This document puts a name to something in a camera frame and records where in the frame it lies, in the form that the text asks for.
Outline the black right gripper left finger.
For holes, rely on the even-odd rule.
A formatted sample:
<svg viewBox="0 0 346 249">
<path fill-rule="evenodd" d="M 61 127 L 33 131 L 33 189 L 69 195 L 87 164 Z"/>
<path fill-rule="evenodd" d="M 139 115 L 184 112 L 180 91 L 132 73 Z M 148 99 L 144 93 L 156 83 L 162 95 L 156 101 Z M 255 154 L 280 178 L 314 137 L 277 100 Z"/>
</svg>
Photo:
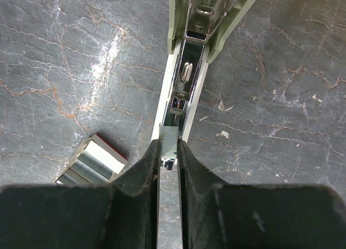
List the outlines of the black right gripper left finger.
<svg viewBox="0 0 346 249">
<path fill-rule="evenodd" d="M 1 248 L 156 248 L 159 140 L 108 184 L 1 187 Z"/>
</svg>

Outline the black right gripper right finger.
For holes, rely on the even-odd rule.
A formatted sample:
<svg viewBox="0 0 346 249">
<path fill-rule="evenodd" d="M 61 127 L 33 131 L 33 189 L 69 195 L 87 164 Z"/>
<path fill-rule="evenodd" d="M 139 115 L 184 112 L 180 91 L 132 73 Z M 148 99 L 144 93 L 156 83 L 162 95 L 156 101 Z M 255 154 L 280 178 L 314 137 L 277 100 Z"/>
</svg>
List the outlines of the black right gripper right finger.
<svg viewBox="0 0 346 249">
<path fill-rule="evenodd" d="M 230 184 L 177 145 L 184 248 L 345 248 L 345 204 L 330 187 Z"/>
</svg>

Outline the red white staple box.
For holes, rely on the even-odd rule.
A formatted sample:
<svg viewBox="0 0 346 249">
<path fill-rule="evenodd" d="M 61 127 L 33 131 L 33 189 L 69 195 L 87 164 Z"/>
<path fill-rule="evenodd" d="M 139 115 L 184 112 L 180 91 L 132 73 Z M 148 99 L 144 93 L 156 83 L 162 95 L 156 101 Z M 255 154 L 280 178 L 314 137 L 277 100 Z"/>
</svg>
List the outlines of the red white staple box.
<svg viewBox="0 0 346 249">
<path fill-rule="evenodd" d="M 126 157 L 98 134 L 81 142 L 55 184 L 105 184 L 115 180 L 128 163 Z"/>
</svg>

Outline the silver staple strip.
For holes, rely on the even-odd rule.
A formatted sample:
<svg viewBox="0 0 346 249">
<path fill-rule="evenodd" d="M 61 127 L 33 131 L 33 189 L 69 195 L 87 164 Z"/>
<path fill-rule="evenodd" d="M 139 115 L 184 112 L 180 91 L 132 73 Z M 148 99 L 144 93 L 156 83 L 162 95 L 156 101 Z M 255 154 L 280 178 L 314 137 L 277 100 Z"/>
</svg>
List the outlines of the silver staple strip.
<svg viewBox="0 0 346 249">
<path fill-rule="evenodd" d="M 161 157 L 174 160 L 177 156 L 178 126 L 161 126 L 159 128 Z"/>
</svg>

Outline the green white stapler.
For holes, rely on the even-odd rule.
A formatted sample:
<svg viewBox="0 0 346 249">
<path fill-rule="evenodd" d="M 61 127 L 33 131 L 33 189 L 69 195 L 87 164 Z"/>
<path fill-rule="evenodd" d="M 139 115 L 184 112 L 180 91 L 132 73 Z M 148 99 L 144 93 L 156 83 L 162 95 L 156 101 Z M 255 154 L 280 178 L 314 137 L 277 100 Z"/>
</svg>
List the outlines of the green white stapler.
<svg viewBox="0 0 346 249">
<path fill-rule="evenodd" d="M 225 41 L 256 0 L 169 0 L 168 60 L 152 138 L 161 126 L 178 126 L 187 141 L 205 75 Z M 162 158 L 171 171 L 177 163 Z"/>
</svg>

